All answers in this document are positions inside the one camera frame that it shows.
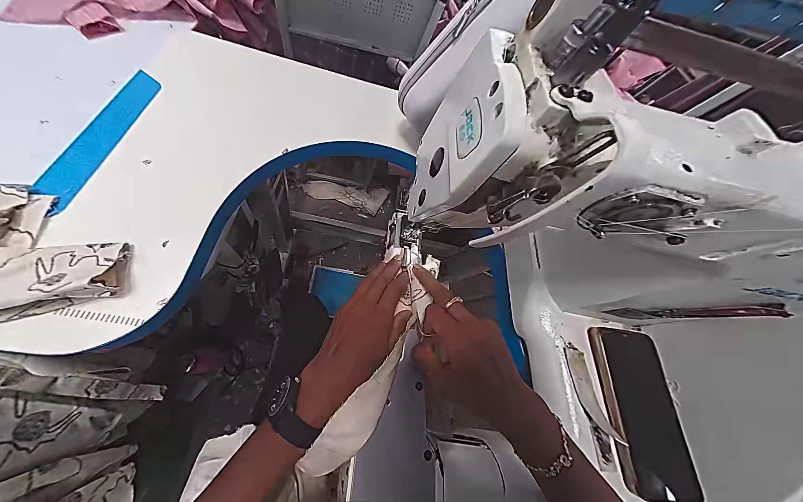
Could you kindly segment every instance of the black watch strap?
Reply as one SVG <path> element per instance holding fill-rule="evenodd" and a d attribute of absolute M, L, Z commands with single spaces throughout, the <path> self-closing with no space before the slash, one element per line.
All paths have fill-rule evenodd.
<path fill-rule="evenodd" d="M 269 422 L 274 432 L 298 449 L 309 449 L 321 429 L 308 425 L 296 415 L 296 400 L 299 397 L 299 377 L 284 377 L 275 389 L 274 400 L 269 407 Z"/>

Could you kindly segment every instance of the white fabric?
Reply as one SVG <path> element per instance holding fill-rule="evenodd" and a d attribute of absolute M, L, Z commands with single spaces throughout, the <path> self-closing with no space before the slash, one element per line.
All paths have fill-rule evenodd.
<path fill-rule="evenodd" d="M 386 253 L 391 259 L 402 252 L 400 248 L 392 248 Z M 433 276 L 438 276 L 439 261 L 427 257 L 423 266 Z M 408 330 L 419 327 L 423 321 L 427 306 L 433 298 L 427 293 L 414 274 L 408 271 L 410 288 L 399 300 L 396 313 L 402 310 L 413 310 L 408 320 Z M 376 423 L 383 415 L 383 407 L 393 386 L 395 370 L 404 348 L 404 334 L 395 343 L 392 352 L 380 364 L 367 382 L 361 384 L 349 399 L 340 406 L 330 418 L 324 430 L 315 439 L 315 443 L 305 452 L 303 458 L 296 462 L 296 467 L 303 473 L 318 477 L 333 472 L 337 467 L 355 456 L 376 429 Z"/>
<path fill-rule="evenodd" d="M 184 484 L 179 502 L 193 502 L 197 496 L 215 479 L 216 474 L 228 463 L 235 451 L 256 430 L 252 423 L 240 427 L 233 434 L 207 439 L 204 447 L 197 454 L 191 474 Z"/>
<path fill-rule="evenodd" d="M 343 185 L 337 185 L 330 181 L 310 181 L 303 185 L 303 191 L 311 198 L 336 200 L 350 207 L 361 209 L 370 216 L 376 215 L 386 198 L 389 197 L 389 190 L 386 188 L 363 190 L 343 187 Z"/>

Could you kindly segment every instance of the sewing machine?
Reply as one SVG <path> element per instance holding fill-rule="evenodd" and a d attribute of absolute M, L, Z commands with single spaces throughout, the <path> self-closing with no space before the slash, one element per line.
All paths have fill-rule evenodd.
<path fill-rule="evenodd" d="M 745 464 L 785 462 L 750 438 L 803 422 L 786 376 L 803 357 L 803 141 L 750 110 L 706 121 L 625 97 L 600 69 L 655 7 L 539 0 L 519 31 L 468 27 L 447 86 L 415 63 L 400 104 L 428 126 L 407 217 L 494 228 L 469 245 L 503 245 L 534 388 L 625 499 L 782 499 L 789 482 L 749 487 Z M 446 472 L 446 493 L 517 479 L 495 456 Z"/>
<path fill-rule="evenodd" d="M 150 335 L 254 188 L 316 157 L 382 158 L 416 177 L 363 233 L 416 259 L 424 232 L 493 229 L 469 245 L 502 245 L 507 342 L 623 499 L 803 500 L 803 141 L 749 110 L 623 97 L 601 68 L 654 6 L 473 0 L 400 93 L 176 35 L 141 65 L 162 88 L 39 241 L 131 242 L 131 287 L 0 324 L 0 350 Z M 421 378 L 406 355 L 346 499 L 538 500 L 496 434 L 427 431 Z"/>

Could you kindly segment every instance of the industrial sewing machine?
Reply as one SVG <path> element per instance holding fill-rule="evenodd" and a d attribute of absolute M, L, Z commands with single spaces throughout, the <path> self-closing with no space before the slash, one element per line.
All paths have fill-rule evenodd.
<path fill-rule="evenodd" d="M 753 428 L 772 425 L 744 420 L 733 404 L 764 385 L 693 405 L 678 402 L 680 388 L 708 385 L 714 371 L 777 382 L 775 367 L 761 370 L 777 362 L 763 361 L 771 352 L 760 345 L 780 344 L 788 366 L 796 341 L 786 339 L 800 336 L 783 319 L 803 318 L 803 141 L 779 139 L 750 110 L 698 120 L 619 91 L 601 68 L 657 3 L 519 2 L 495 13 L 503 20 L 494 26 L 516 26 L 504 16 L 521 11 L 525 27 L 507 31 L 486 24 L 490 14 L 468 19 L 480 9 L 471 2 L 449 30 L 459 45 L 447 49 L 468 57 L 430 66 L 436 43 L 401 83 L 407 118 L 428 125 L 407 212 L 390 233 L 407 232 L 418 256 L 424 229 L 494 228 L 469 245 L 504 245 L 534 388 L 623 498 L 694 501 L 706 499 L 704 482 L 718 495 L 739 493 L 721 485 L 740 475 L 724 480 L 715 466 L 733 467 L 731 459 L 708 456 L 725 450 L 723 437 L 741 446 Z M 761 329 L 786 336 L 759 342 L 745 318 L 766 318 Z M 721 333 L 728 341 L 714 339 Z M 801 349 L 792 353 L 801 358 Z M 712 402 L 720 407 L 703 409 Z M 436 499 L 540 499 L 497 438 L 474 436 L 432 444 L 445 459 Z M 384 452 L 386 441 L 376 441 Z M 739 462 L 764 462 L 740 453 L 750 456 Z"/>

